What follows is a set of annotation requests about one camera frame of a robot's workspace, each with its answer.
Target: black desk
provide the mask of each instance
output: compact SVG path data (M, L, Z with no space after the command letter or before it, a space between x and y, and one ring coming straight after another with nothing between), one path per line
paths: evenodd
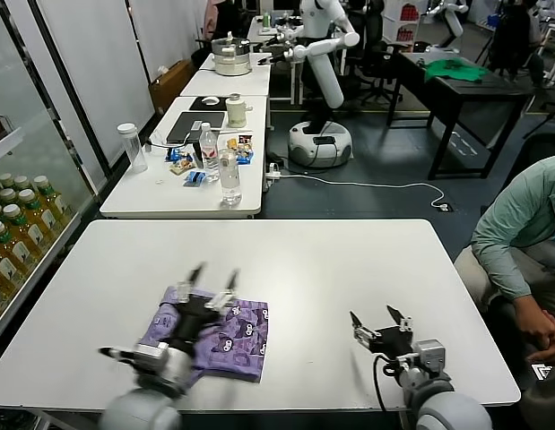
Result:
M425 70L417 65L421 58L424 59L425 65L428 65L436 60L457 56L454 53L431 52L422 54L400 53L393 58L397 79L395 96L391 101L386 124L390 126L393 121L401 120L427 120L426 125L394 126L391 128L429 128L436 117L445 125L445 132L430 168L429 179L434 179L436 175L467 173L478 173L481 177L488 176L531 95L530 92L494 73L485 74L482 76L482 82L478 83L443 78L424 81ZM473 65L472 62L464 58L463 60ZM395 118L397 97L401 85L414 94L429 109L429 116L400 116ZM456 125L463 127L484 147L490 146L491 142L496 142L489 149L489 159L484 168L438 169Z

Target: light green shirt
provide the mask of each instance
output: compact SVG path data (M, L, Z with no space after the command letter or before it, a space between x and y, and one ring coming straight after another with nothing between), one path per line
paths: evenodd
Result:
M529 167L514 178L482 215L471 245L490 281L513 300L531 294L509 252L555 233L555 157Z

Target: man's hand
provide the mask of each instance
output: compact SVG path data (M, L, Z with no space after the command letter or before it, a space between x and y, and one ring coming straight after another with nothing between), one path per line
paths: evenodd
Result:
M513 304L520 331L534 336L542 349L548 348L555 332L555 321L546 316L532 296L515 298Z
M551 321L551 323L555 324L555 318L552 315L546 311L543 311L543 313ZM548 365L555 366L555 332L551 337L550 347L545 351L535 352L528 357L528 360L533 363L546 363Z

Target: mouse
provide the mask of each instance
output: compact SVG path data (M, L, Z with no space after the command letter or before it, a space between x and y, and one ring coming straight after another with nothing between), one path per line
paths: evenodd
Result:
M219 102L220 102L220 100L217 97L214 97L214 96L204 97L202 99L202 103L204 103L206 106L215 106Z

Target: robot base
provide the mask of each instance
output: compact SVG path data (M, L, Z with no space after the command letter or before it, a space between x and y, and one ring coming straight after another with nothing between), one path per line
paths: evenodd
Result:
M305 168L333 168L346 163L352 154L349 130L328 121L318 134L307 134L310 122L289 130L289 159Z

